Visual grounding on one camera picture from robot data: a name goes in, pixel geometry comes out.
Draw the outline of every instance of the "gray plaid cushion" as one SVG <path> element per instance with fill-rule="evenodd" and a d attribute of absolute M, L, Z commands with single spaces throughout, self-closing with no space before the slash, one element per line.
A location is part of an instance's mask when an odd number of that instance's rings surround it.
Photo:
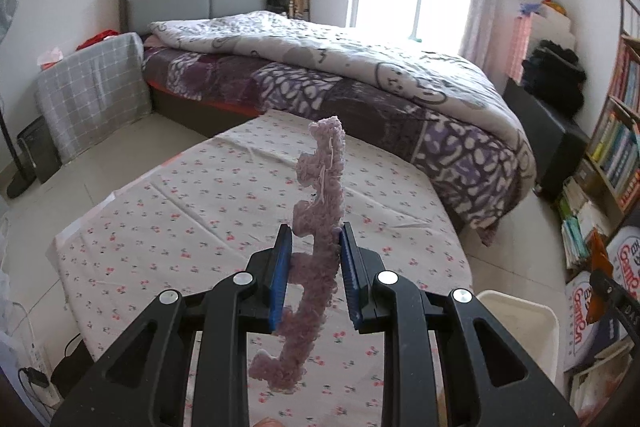
<path fill-rule="evenodd" d="M 135 33 L 74 53 L 37 79 L 36 99 L 64 163 L 151 112 Z"/>

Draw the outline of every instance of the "purple patterned blanket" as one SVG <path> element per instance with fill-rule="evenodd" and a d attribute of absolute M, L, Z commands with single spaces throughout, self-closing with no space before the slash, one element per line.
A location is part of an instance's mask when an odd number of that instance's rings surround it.
<path fill-rule="evenodd" d="M 337 115 L 351 136 L 425 172 L 443 203 L 488 232 L 486 239 L 533 184 L 535 169 L 523 164 L 522 143 L 510 148 L 475 125 L 336 74 L 259 57 L 151 48 L 143 76 L 190 100 L 274 108 L 309 120 Z"/>

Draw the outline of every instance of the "white plastic basket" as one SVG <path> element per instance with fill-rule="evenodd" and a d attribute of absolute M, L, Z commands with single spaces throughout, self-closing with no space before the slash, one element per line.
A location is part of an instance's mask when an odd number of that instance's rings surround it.
<path fill-rule="evenodd" d="M 554 311 L 548 306 L 494 290 L 481 292 L 478 300 L 494 314 L 551 381 L 556 381 L 560 323 Z"/>

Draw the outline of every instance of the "black cabinet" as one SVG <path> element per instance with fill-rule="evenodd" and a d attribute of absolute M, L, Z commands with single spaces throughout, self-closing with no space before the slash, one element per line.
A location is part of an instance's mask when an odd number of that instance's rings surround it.
<path fill-rule="evenodd" d="M 588 136 L 573 120 L 530 95 L 511 78 L 503 98 L 529 139 L 538 173 L 536 193 L 555 200 L 562 191 L 562 182 L 578 167 Z"/>

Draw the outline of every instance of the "charger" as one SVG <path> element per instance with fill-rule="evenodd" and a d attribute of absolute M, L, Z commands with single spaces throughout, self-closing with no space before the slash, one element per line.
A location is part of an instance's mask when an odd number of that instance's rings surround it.
<path fill-rule="evenodd" d="M 47 378 L 47 375 L 45 375 L 43 372 L 38 371 L 33 367 L 23 367 L 22 370 L 24 374 L 27 375 L 27 380 L 29 380 L 29 383 L 37 385 L 38 387 L 41 387 L 43 389 L 49 387 L 49 378 Z"/>

